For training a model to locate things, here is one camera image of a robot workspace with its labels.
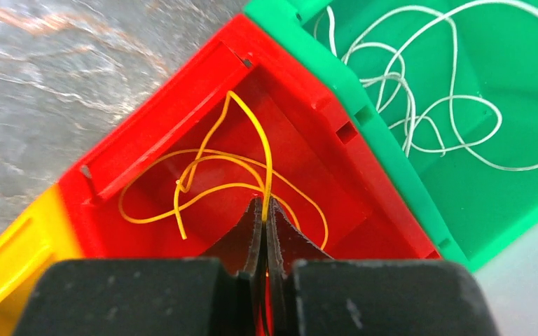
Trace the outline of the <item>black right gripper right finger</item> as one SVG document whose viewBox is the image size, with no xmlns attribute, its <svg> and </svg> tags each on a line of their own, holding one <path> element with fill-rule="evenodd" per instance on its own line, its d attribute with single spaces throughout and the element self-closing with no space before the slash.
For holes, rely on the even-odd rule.
<svg viewBox="0 0 538 336">
<path fill-rule="evenodd" d="M 475 278 L 446 260 L 335 260 L 272 199 L 265 224 L 275 335 L 497 335 Z"/>
</svg>

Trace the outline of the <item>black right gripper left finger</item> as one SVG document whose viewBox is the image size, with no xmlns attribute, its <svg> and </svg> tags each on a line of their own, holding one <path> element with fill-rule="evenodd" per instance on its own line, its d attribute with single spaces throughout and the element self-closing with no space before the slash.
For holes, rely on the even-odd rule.
<svg viewBox="0 0 538 336">
<path fill-rule="evenodd" d="M 35 285 L 15 335 L 258 335 L 264 322 L 260 199 L 202 255 L 75 259 Z"/>
</svg>

